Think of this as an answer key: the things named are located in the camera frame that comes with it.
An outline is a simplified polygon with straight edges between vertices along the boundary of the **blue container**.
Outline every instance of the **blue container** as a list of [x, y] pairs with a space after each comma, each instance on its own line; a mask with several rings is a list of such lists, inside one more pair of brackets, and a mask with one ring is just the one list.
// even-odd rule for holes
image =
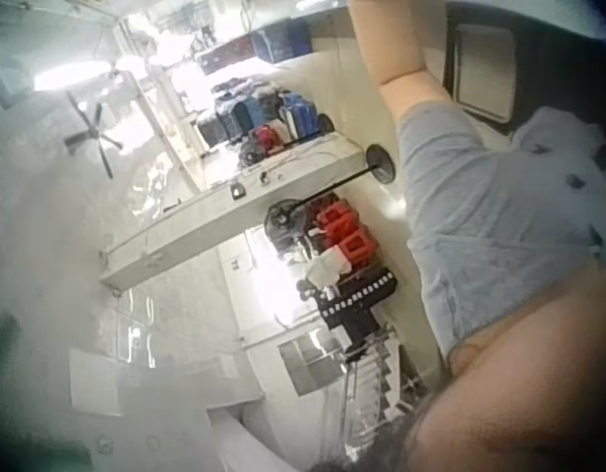
[[258, 128], [268, 122], [266, 115], [264, 114], [264, 108], [257, 98], [249, 96], [244, 100], [244, 104], [246, 105], [248, 114], [251, 116], [253, 128]]

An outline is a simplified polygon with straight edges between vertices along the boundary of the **black fan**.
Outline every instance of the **black fan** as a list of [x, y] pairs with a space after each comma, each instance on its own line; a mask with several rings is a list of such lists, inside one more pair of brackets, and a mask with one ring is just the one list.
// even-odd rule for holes
[[76, 99], [73, 95], [71, 95], [70, 92], [67, 92], [67, 98], [69, 98], [69, 102], [72, 104], [72, 106], [80, 115], [80, 117], [83, 119], [88, 129], [86, 131], [82, 131], [81, 133], [76, 133], [75, 135], [72, 135], [69, 138], [65, 139], [65, 146], [67, 146], [69, 153], [73, 155], [85, 141], [96, 140], [97, 148], [99, 149], [99, 155], [101, 156], [104, 168], [106, 169], [106, 175], [108, 175], [109, 179], [112, 179], [113, 172], [112, 170], [110, 170], [110, 165], [108, 165], [106, 153], [104, 152], [104, 148], [102, 147], [102, 143], [100, 140], [108, 141], [118, 149], [121, 149], [124, 146], [121, 143], [110, 139], [108, 136], [99, 131], [99, 121], [102, 117], [102, 104], [98, 103], [95, 106], [95, 114], [93, 116], [93, 122], [91, 122], [87, 115], [80, 108], [78, 108], [78, 103], [76, 103]]

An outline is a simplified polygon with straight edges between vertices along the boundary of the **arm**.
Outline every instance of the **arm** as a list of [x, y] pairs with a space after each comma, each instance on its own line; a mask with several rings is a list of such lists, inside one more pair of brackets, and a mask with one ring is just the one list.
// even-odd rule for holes
[[425, 101], [450, 97], [426, 70], [410, 0], [352, 0], [351, 20], [369, 70], [395, 122]]

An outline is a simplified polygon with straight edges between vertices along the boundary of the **ceiling light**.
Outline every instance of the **ceiling light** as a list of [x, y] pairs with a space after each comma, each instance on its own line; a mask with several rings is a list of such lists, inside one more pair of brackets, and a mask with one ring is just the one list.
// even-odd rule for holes
[[64, 64], [34, 77], [35, 90], [58, 90], [73, 87], [108, 74], [110, 64], [103, 61]]

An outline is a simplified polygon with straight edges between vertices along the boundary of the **red container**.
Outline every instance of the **red container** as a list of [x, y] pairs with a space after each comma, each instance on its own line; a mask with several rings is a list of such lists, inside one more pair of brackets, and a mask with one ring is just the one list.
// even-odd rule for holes
[[316, 221], [321, 229], [325, 229], [328, 224], [340, 219], [350, 211], [355, 212], [345, 199], [338, 200], [335, 204], [330, 205], [321, 211], [316, 217]]
[[325, 226], [325, 246], [338, 244], [358, 229], [358, 215], [354, 210], [345, 213], [339, 219]]
[[377, 249], [377, 242], [364, 226], [344, 238], [338, 244], [352, 266], [367, 265]]

